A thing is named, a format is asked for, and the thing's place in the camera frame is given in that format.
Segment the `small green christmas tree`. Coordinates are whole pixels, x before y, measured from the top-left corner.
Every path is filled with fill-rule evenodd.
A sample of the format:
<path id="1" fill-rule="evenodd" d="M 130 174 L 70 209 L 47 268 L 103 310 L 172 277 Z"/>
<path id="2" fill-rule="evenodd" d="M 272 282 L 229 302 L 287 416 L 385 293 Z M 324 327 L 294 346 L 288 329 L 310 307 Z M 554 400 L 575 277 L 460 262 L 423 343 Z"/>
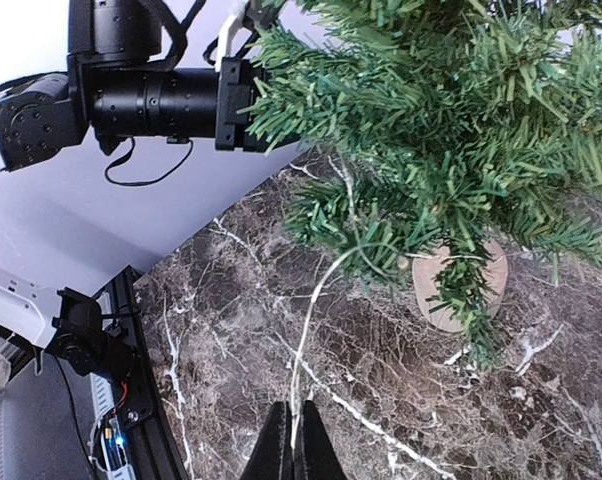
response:
<path id="1" fill-rule="evenodd" d="M 492 232 L 602 267 L 602 1 L 307 1 L 329 41 L 259 32 L 251 132 L 335 153 L 287 224 L 343 269 L 402 283 L 400 259 L 479 256 Z"/>

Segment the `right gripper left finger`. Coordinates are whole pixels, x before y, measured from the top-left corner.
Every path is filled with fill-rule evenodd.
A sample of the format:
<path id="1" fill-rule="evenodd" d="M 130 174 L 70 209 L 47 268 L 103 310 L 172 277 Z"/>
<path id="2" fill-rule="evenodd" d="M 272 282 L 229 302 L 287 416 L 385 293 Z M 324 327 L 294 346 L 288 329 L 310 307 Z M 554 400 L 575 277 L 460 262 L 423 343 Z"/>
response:
<path id="1" fill-rule="evenodd" d="M 275 402 L 259 432 L 240 480 L 292 480 L 292 414 L 287 402 Z"/>

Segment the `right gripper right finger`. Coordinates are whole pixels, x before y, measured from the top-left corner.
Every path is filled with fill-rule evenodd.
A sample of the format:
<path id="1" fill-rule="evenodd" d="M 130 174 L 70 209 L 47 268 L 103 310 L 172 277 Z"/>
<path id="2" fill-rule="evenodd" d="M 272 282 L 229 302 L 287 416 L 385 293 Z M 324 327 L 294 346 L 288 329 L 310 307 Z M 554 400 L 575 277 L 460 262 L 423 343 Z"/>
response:
<path id="1" fill-rule="evenodd" d="M 293 440 L 294 479 L 347 479 L 313 401 L 304 402 Z"/>

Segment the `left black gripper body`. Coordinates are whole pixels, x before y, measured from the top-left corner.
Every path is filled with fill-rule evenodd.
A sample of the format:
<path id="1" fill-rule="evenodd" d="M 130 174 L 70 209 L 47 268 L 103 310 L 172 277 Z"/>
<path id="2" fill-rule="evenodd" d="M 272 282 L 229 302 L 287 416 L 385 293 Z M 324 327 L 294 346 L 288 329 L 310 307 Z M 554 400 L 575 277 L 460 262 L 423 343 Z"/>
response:
<path id="1" fill-rule="evenodd" d="M 178 68 L 187 32 L 201 11 L 196 1 L 178 20 L 163 1 L 72 1 L 68 16 L 69 102 L 79 139 L 92 128 L 105 153 L 127 138 L 170 143 L 209 138 L 222 151 L 264 152 L 248 129 L 261 67 L 243 45 L 214 70 L 217 37 L 205 68 Z"/>

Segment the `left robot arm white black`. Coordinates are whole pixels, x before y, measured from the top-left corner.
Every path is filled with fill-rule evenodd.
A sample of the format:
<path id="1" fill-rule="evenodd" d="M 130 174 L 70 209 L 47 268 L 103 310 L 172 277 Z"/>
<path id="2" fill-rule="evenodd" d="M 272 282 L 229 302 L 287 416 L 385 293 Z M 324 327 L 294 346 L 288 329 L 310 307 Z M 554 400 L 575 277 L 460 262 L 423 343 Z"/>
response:
<path id="1" fill-rule="evenodd" d="M 0 80 L 60 67 L 62 1 L 0 1 Z M 202 141 L 190 166 L 158 186 L 124 190 L 98 180 L 96 141 L 21 173 L 0 173 L 0 267 L 57 290 L 92 290 L 115 267 L 147 267 L 265 180 L 272 162 L 214 153 Z"/>

